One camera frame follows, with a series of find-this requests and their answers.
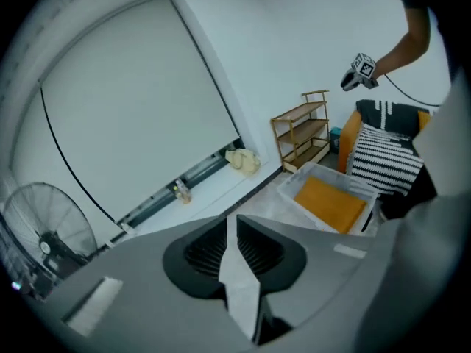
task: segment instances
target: teal box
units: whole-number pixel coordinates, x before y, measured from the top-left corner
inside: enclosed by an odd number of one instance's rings
[[[340,139],[341,129],[335,126],[330,130],[330,151],[332,153],[339,153],[339,139]]]

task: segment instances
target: wooden shelf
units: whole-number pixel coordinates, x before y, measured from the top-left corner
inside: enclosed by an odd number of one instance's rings
[[[321,106],[325,105],[325,101],[322,102],[309,102],[301,104],[298,107],[295,107],[293,110],[289,110],[287,113],[284,113],[276,118],[273,118],[274,121],[291,121],[295,122],[303,118],[304,116],[312,113],[314,110],[318,109]]]
[[[300,145],[312,138],[321,128],[327,125],[327,119],[309,119],[293,128],[294,142],[291,142],[291,132],[287,131],[278,140],[283,143]]]
[[[276,118],[270,119],[284,171],[287,170],[294,173],[308,161],[319,162],[329,152],[329,118],[327,116],[327,100],[325,99],[325,94],[328,93],[328,91],[329,90],[323,89],[302,93],[301,97],[306,100],[305,103]],[[322,94],[322,100],[309,101],[308,97],[313,94]],[[324,119],[313,118],[311,115],[311,113],[319,107],[323,107]],[[306,117],[307,120],[303,119],[297,125],[294,125],[294,123],[304,117]],[[286,129],[286,124],[289,124],[289,131],[279,135],[277,132],[277,123],[282,125],[279,129],[283,129],[283,131]],[[327,128],[327,137],[318,137],[323,136],[320,134],[320,131],[324,127]],[[293,150],[283,155],[280,143],[292,145]]]
[[[296,159],[292,161],[285,161],[284,165],[286,170],[295,172],[298,168],[304,165],[306,162],[311,161],[317,156],[321,151],[327,153],[329,149],[329,143],[325,143],[323,146],[312,146],[308,150],[304,151],[302,154],[298,155]]]

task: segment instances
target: orange board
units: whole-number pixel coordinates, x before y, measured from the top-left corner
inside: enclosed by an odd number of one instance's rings
[[[310,176],[295,202],[342,234],[347,234],[366,201]]]

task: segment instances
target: black cable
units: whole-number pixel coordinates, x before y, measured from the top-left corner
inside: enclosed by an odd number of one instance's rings
[[[113,222],[115,224],[115,220],[113,220],[113,217],[111,217],[107,212],[106,210],[104,210],[100,204],[98,204],[96,202],[96,200],[92,197],[92,195],[89,194],[89,192],[86,190],[86,188],[83,186],[83,184],[79,181],[79,179],[77,178],[77,176],[75,175],[74,171],[72,170],[71,166],[68,164],[67,160],[65,159],[65,156],[64,156],[64,153],[62,153],[62,150],[60,149],[60,146],[59,146],[59,143],[57,142],[57,139],[56,139],[56,136],[54,134],[54,131],[52,130],[52,125],[51,125],[51,121],[49,120],[49,115],[47,113],[47,109],[46,109],[46,103],[44,102],[44,95],[43,95],[43,88],[40,86],[40,91],[41,91],[41,99],[43,100],[43,108],[44,108],[44,113],[46,114],[46,120],[47,120],[47,124],[49,126],[49,130],[51,131],[51,135],[52,135],[52,138],[54,139],[54,142],[56,144],[56,147],[57,147],[57,150],[59,151],[60,153],[60,156],[62,157],[62,159],[64,160],[64,163],[65,165],[67,166],[68,170],[71,172],[72,176],[74,177],[75,181],[78,183],[78,185],[80,186],[80,188],[82,188],[83,192],[85,192],[87,194],[87,196],[90,198],[90,200],[96,205],[96,207],[98,209],[100,209],[102,211],[102,213],[104,215],[106,215],[111,222]]]
[[[407,93],[404,93],[395,83],[393,83],[393,81],[391,81],[391,79],[388,77],[387,74],[385,74],[384,76],[389,80],[390,83],[392,83],[396,87],[396,89],[398,89],[407,98],[412,99],[412,101],[415,101],[415,102],[420,103],[420,104],[424,104],[425,106],[431,106],[431,107],[440,107],[441,106],[440,104],[425,103],[425,102],[419,101],[418,99],[412,98]]]

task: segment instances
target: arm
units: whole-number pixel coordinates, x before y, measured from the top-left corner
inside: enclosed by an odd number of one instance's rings
[[[384,57],[376,62],[372,77],[377,79],[419,59],[428,50],[430,21],[426,8],[406,9],[408,32]]]

